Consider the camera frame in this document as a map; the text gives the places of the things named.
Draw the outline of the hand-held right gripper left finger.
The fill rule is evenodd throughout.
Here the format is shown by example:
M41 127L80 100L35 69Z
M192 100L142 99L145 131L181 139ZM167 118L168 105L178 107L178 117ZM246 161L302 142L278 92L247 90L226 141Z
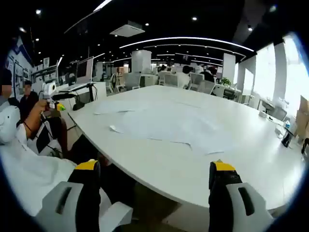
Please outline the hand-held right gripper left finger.
M55 186L42 200L36 220L45 232L98 232L100 164L78 164L68 181Z

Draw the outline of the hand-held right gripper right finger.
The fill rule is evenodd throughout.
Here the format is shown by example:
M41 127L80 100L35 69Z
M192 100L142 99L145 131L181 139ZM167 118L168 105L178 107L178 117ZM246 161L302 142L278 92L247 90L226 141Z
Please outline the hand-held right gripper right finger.
M265 199L230 164L210 163L209 190L210 232L264 232L274 220Z

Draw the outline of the person's left hand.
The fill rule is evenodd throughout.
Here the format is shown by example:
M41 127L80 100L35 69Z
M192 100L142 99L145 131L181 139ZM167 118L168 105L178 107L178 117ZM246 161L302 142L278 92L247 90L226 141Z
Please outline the person's left hand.
M45 99L37 101L36 104L33 107L33 110L38 114L40 114L40 113L42 113L42 112L44 112L48 109L49 109L49 103Z

